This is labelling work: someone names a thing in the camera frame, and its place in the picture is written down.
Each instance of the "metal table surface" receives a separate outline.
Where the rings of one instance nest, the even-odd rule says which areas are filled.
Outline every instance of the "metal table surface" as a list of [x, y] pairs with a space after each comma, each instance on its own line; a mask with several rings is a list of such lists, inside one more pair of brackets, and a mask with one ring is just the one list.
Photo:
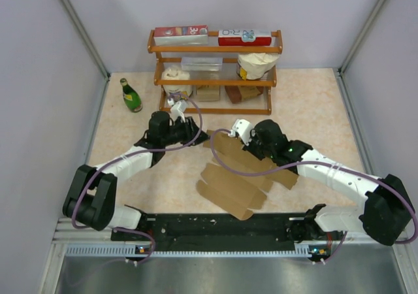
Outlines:
[[69, 286], [109, 260], [66, 257], [56, 294], [407, 293], [393, 249], [377, 244], [345, 244], [325, 266], [286, 258], [154, 258], [137, 268], [121, 261]]

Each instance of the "flattened cardboard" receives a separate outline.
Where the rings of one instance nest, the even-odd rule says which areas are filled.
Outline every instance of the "flattened cardboard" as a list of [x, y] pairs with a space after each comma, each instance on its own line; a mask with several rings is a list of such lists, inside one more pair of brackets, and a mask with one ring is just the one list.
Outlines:
[[239, 220], [250, 219], [251, 216], [254, 214], [251, 210], [248, 210], [246, 207], [236, 203], [231, 198], [225, 196], [213, 187], [208, 186], [202, 180], [199, 180], [196, 183], [196, 190], [204, 198], [218, 205], [219, 207], [224, 209], [224, 211], [232, 214]]
[[[218, 152], [217, 155], [219, 156], [219, 158], [221, 158], [224, 164], [226, 164], [228, 167], [234, 170], [245, 172], [245, 173], [254, 173], [254, 170], [251, 170], [245, 165], [242, 165], [241, 163], [236, 162], [234, 159], [231, 159], [221, 154], [220, 152]], [[219, 164], [215, 158], [212, 158], [212, 161], [216, 164]], [[261, 189], [262, 191], [265, 191], [266, 193], [268, 193], [272, 189], [272, 186], [273, 186], [273, 181], [269, 180], [268, 178], [264, 176], [241, 176], [241, 178], [253, 184], [254, 186], [257, 186], [259, 189]]]
[[218, 165], [207, 163], [201, 176], [211, 188], [245, 208], [261, 209], [267, 199], [256, 186]]
[[[207, 133], [211, 135], [213, 131], [207, 130]], [[204, 142], [203, 147], [210, 148], [210, 140]], [[236, 162], [243, 164], [253, 172], [263, 172], [277, 167], [277, 165], [274, 164], [270, 158], [258, 160], [249, 152], [242, 151], [241, 142], [238, 139], [228, 137], [226, 134], [220, 133], [215, 136], [215, 149], [218, 153], [221, 153], [235, 160]], [[291, 189], [296, 184], [298, 178], [297, 174], [289, 170], [281, 170], [268, 174], [265, 177], [275, 182], [281, 183], [287, 189]]]

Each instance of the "champagne bottle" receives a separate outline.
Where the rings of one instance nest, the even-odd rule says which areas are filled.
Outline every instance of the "champagne bottle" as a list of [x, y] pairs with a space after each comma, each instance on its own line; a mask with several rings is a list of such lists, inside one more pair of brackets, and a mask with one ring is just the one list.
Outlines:
[[142, 109], [142, 101], [138, 93], [128, 84], [126, 78], [120, 79], [123, 90], [123, 100], [132, 112], [139, 112]]

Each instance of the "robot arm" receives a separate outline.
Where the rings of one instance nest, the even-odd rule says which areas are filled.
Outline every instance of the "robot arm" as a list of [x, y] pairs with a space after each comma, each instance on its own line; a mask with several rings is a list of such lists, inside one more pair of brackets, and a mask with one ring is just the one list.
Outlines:
[[[89, 187], [96, 189], [96, 194], [86, 194], [77, 210], [76, 220], [98, 231], [107, 226], [127, 229], [137, 227], [141, 211], [128, 206], [115, 206], [117, 187], [136, 173], [157, 164], [165, 155], [166, 146], [190, 143], [199, 131], [193, 118], [184, 116], [187, 106], [185, 101], [175, 104], [171, 101], [171, 105], [170, 112], [175, 120], [167, 112], [154, 112], [144, 136], [127, 152], [108, 163], [96, 167], [82, 165], [77, 169], [63, 205], [65, 216], [71, 218], [84, 186], [98, 169], [106, 165]], [[198, 145], [208, 138], [205, 132], [201, 132], [189, 146]]]
[[392, 193], [371, 179], [380, 180], [391, 186], [411, 205], [411, 201], [399, 178], [389, 174], [386, 178], [364, 174], [351, 174], [353, 171], [321, 154], [312, 146], [300, 140], [287, 140], [277, 123], [264, 120], [252, 126], [246, 120], [237, 120], [229, 134], [240, 137], [243, 150], [249, 151], [258, 159], [271, 158], [278, 166], [298, 162], [312, 162], [289, 168], [294, 173], [313, 178], [336, 190], [356, 206], [317, 205], [307, 211], [306, 221], [316, 222], [323, 232], [355, 231], [366, 233], [384, 245], [392, 245], [411, 220], [410, 213]]

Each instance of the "plastic container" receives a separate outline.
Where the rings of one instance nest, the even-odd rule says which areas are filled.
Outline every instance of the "plastic container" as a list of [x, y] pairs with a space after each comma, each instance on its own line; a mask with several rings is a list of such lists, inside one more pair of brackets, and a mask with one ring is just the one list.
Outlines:
[[210, 71], [218, 72], [222, 70], [221, 57], [183, 57], [183, 71]]

